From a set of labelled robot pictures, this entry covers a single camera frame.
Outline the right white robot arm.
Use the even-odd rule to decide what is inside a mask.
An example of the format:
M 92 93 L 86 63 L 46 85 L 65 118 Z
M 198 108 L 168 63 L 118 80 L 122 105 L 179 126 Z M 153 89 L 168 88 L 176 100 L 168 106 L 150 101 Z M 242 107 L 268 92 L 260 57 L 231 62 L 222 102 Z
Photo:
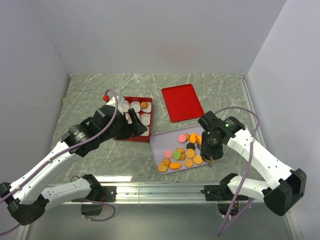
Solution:
M 274 214 L 283 216 L 304 196 L 306 173 L 272 155 L 238 119 L 231 116 L 222 120 L 208 111 L 198 123 L 203 128 L 200 156 L 209 166 L 223 157 L 223 146 L 228 146 L 263 177 L 255 180 L 230 173 L 218 187 L 204 187 L 207 200 L 232 200 L 238 194 L 263 201 Z

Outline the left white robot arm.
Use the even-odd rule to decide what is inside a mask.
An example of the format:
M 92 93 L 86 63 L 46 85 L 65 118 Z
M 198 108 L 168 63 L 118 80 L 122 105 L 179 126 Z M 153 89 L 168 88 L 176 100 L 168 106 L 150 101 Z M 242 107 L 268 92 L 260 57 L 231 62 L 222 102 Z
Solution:
M 134 109 L 126 115 L 112 105 L 98 108 L 92 117 L 74 125 L 62 136 L 53 150 L 20 179 L 0 185 L 1 202 L 6 202 L 10 215 L 22 226 L 38 220 L 46 210 L 73 200 L 100 201 L 103 188 L 92 175 L 85 174 L 74 182 L 49 187 L 51 181 L 68 165 L 84 158 L 108 140 L 126 140 L 144 134 Z

